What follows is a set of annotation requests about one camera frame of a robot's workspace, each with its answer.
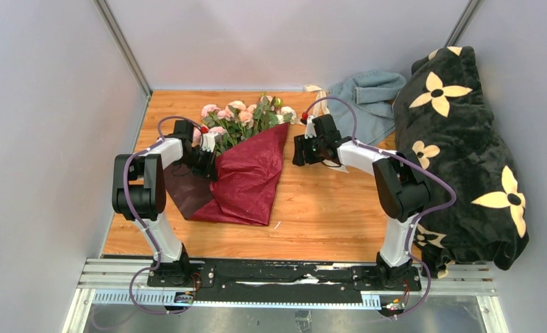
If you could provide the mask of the dark red wrapping paper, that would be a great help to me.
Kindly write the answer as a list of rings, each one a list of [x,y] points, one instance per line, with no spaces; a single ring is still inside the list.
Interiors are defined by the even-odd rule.
[[[165,187],[189,221],[268,226],[284,163],[289,124],[274,126],[228,149],[216,159],[217,180],[194,175],[174,162]]]

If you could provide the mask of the white rose stem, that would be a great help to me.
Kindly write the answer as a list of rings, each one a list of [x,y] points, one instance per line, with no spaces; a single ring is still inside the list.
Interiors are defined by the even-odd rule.
[[[277,124],[296,124],[298,121],[298,117],[296,111],[293,108],[289,106],[283,106],[276,111],[276,120]]]

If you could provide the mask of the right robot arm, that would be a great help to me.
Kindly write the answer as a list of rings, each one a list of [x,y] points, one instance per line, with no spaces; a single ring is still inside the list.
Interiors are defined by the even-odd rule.
[[[305,132],[294,137],[293,164],[321,163],[346,172],[356,168],[373,176],[378,200],[387,215],[387,228],[376,263],[352,274],[358,290],[397,290],[409,287],[417,278],[411,257],[415,230],[413,219],[427,208],[429,181],[416,164],[397,151],[365,148],[351,137],[343,137],[329,114],[304,116]]]

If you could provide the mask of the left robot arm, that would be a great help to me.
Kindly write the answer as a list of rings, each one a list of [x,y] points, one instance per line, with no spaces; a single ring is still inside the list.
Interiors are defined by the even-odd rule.
[[[182,116],[174,129],[139,152],[115,157],[111,202],[115,213],[133,222],[153,251],[147,283],[150,287],[186,287],[200,284],[184,244],[165,214],[167,190],[164,170],[178,162],[209,180],[217,179],[216,147],[222,135]]]

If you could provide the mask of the pink rose stem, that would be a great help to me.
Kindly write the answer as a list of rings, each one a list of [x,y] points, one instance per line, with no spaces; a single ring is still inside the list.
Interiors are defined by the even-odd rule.
[[[253,116],[256,107],[256,104],[246,105],[236,100],[222,108],[216,104],[207,104],[202,108],[202,125],[208,129],[209,133],[221,135],[221,141],[216,146],[218,154],[224,153],[253,135],[255,125]]]

